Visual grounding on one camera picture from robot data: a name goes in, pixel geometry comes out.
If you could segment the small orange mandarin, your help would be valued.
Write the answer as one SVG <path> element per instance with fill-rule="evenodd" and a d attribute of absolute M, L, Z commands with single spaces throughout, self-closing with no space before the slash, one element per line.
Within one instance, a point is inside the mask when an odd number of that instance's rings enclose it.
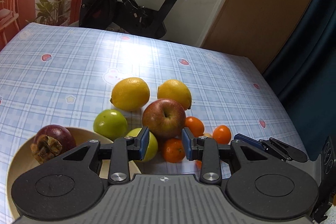
<path fill-rule="evenodd" d="M 229 144 L 232 138 L 231 130 L 225 125 L 219 125 L 213 131 L 213 139 L 219 144 Z"/>
<path fill-rule="evenodd" d="M 189 128 L 194 137 L 202 136 L 205 131 L 203 122 L 196 117 L 187 117 L 185 120 L 185 127 Z"/>

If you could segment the green apple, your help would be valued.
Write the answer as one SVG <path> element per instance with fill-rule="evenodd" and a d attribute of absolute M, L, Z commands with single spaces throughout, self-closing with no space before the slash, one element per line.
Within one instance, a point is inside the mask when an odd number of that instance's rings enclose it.
<path fill-rule="evenodd" d="M 102 111 L 94 120 L 94 132 L 114 141 L 127 134 L 127 120 L 121 112 L 114 109 Z"/>
<path fill-rule="evenodd" d="M 127 136 L 136 137 L 139 134 L 140 131 L 141 131 L 141 128 L 134 128 L 129 133 L 127 133 Z M 155 157 L 157 152 L 158 152 L 157 139 L 153 135 L 152 132 L 149 132 L 149 144 L 148 144 L 148 147 L 147 147 L 147 150 L 146 150 L 145 157 L 143 158 L 143 160 L 141 162 L 151 161 Z"/>

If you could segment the red apple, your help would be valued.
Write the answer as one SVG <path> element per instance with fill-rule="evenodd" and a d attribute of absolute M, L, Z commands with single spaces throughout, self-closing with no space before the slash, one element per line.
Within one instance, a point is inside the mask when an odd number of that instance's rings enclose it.
<path fill-rule="evenodd" d="M 172 99 L 158 99 L 142 114 L 142 125 L 148 127 L 154 136 L 165 139 L 181 135 L 185 120 L 184 108 Z"/>

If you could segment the yellow lemon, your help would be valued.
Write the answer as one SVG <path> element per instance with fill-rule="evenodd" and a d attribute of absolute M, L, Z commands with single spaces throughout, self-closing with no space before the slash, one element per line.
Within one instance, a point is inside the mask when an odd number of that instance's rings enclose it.
<path fill-rule="evenodd" d="M 150 89 L 147 83 L 138 77 L 130 77 L 118 82 L 111 93 L 110 102 L 123 111 L 136 111 L 148 103 Z"/>
<path fill-rule="evenodd" d="M 171 79 L 158 87 L 158 99 L 171 99 L 177 101 L 185 110 L 191 108 L 192 95 L 189 88 L 181 81 Z"/>

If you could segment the dark purple mangosteen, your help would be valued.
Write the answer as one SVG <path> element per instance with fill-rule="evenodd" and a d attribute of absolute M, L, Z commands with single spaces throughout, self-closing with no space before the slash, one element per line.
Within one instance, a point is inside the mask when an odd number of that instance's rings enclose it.
<path fill-rule="evenodd" d="M 43 164 L 75 147 L 75 139 L 69 130 L 56 124 L 41 128 L 30 145 L 31 153 L 39 164 Z"/>

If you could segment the cream round plate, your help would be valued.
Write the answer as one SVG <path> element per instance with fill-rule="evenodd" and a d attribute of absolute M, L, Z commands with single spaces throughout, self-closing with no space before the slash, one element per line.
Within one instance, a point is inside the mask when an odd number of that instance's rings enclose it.
<path fill-rule="evenodd" d="M 91 139 L 97 139 L 101 142 L 101 144 L 112 143 L 112 141 L 109 140 L 108 138 L 101 136 L 87 129 L 77 128 L 77 127 L 67 127 L 67 129 L 74 137 L 77 145 L 80 145 Z M 9 166 L 9 170 L 7 173 L 7 183 L 6 183 L 7 184 L 6 186 L 7 200 L 9 203 L 10 212 L 14 220 L 19 218 L 20 215 L 11 198 L 11 188 L 13 186 L 13 183 L 21 174 L 27 172 L 28 170 L 35 168 L 36 166 L 39 166 L 39 163 L 35 160 L 33 155 L 31 155 L 30 145 L 33 143 L 33 140 L 34 140 L 34 136 L 30 138 L 29 140 L 27 140 L 18 149 L 18 151 L 13 157 L 13 160 Z"/>

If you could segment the dark teal curtain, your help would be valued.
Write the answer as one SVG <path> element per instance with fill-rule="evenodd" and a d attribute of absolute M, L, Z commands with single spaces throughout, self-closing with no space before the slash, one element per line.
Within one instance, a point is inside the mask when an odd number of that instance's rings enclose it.
<path fill-rule="evenodd" d="M 311 0 L 263 73 L 310 159 L 335 136 L 335 0 Z"/>

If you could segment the blue plaid strawberry tablecloth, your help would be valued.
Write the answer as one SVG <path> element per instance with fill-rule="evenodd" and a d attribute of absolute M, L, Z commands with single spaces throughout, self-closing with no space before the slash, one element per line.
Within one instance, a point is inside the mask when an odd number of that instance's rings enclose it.
<path fill-rule="evenodd" d="M 303 149 L 284 107 L 246 57 L 116 32 L 31 23 L 1 50 L 1 223 L 13 216 L 7 173 L 17 150 L 42 127 L 91 130 L 112 107 L 113 87 L 143 79 L 150 99 L 169 79 L 192 95 L 188 116 L 206 133 L 220 125 L 232 134 L 276 138 Z"/>

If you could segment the brown wooden wardrobe panel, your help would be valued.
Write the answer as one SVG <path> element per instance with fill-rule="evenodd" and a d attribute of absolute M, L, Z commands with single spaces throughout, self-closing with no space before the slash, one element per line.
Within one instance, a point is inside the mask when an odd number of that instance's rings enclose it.
<path fill-rule="evenodd" d="M 249 58 L 263 72 L 311 0 L 225 0 L 202 48 Z"/>

